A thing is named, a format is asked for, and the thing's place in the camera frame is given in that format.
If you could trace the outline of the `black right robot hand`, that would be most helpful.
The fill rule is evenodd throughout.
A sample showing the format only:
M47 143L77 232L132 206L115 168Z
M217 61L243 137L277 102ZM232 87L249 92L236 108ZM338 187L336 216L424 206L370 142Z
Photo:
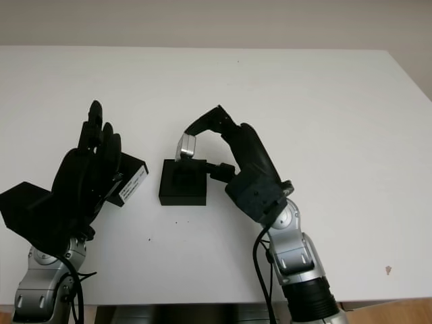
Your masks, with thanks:
M286 188L259 135L251 125L236 124L227 111L218 105L192 122L184 135L197 136L207 130L218 133L228 144L240 169L255 165L282 189Z

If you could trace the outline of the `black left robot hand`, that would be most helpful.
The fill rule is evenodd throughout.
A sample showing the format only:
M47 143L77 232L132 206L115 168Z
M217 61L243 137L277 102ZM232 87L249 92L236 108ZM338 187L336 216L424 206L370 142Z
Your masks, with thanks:
M121 155L121 136L109 122L103 123L102 105L94 100L78 145L63 158L51 189L54 197L70 209L66 217L74 235L92 240L95 231L90 225L122 179Z

